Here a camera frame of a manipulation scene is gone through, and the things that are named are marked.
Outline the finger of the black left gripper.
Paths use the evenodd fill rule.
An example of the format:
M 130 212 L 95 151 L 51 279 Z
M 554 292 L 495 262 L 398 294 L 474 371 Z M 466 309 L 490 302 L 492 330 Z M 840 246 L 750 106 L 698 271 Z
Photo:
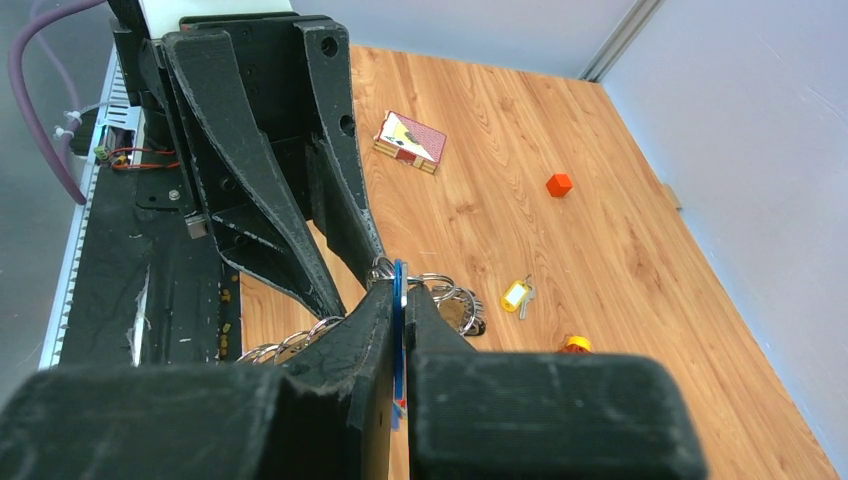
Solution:
M 330 18 L 295 23 L 307 80 L 307 171 L 311 216 L 327 245 L 352 272 L 385 253 L 370 210 L 356 132 L 346 28 Z
M 346 309 L 267 136 L 260 131 L 228 32 L 172 32 L 163 54 L 185 124 L 212 236 L 233 268 L 318 318 Z

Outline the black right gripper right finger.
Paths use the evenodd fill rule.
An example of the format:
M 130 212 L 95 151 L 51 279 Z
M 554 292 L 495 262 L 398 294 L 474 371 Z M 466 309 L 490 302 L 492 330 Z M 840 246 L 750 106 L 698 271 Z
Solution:
M 475 349 L 429 290 L 405 309 L 414 479 L 705 479 L 682 392 L 628 354 Z

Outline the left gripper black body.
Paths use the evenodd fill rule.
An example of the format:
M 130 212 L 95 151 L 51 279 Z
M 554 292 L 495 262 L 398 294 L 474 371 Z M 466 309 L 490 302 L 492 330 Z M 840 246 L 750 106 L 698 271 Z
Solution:
M 285 2 L 114 1 L 133 92 L 162 115 L 231 265 L 352 259 L 348 29 Z

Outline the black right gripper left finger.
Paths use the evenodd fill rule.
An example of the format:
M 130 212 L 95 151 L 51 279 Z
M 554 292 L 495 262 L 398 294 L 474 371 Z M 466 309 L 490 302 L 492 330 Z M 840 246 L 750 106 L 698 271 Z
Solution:
M 69 366 L 1 414 L 5 479 L 384 479 L 392 288 L 280 365 Z

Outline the blue key tag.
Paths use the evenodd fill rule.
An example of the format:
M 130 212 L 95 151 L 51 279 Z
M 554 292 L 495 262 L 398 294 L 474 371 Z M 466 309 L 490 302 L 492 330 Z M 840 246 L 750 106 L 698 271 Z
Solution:
M 393 332 L 393 404 L 392 430 L 400 428 L 405 401 L 405 353 L 404 328 L 405 307 L 407 304 L 408 279 L 407 264 L 401 260 L 394 261 L 393 302 L 392 302 L 392 332 Z

